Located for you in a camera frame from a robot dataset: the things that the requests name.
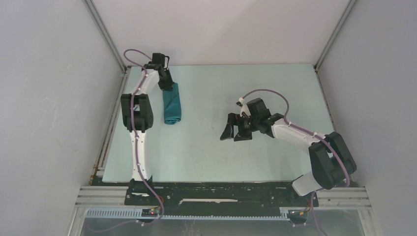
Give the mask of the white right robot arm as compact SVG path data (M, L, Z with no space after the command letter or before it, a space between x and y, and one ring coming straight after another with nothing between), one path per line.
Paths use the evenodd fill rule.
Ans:
M271 138L285 140L309 155L311 171L293 180L288 185L286 199L294 206L300 205L306 195L320 189L330 190L357 170L357 165L343 137L337 133L308 134L284 119L279 113L271 114L260 98L237 102L240 113L229 113L226 127L220 140L248 141L259 131Z

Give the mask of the teal cloth napkin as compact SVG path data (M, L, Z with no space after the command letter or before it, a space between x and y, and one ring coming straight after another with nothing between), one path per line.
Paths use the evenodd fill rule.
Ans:
M174 125L181 121L181 103L179 96L179 86L174 83L172 90L163 91L163 105L164 105L164 123L167 125Z

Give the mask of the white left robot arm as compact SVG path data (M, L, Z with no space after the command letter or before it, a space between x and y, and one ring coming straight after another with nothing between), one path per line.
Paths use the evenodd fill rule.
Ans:
M145 151L147 130L152 128L154 121L150 92L159 86L165 107L178 93L177 84L173 82L168 68L169 60L170 57L165 54L153 53L147 64L136 64L142 69L141 77L132 92L120 98L122 121L132 139L134 181L147 182L152 176L147 170L149 162Z

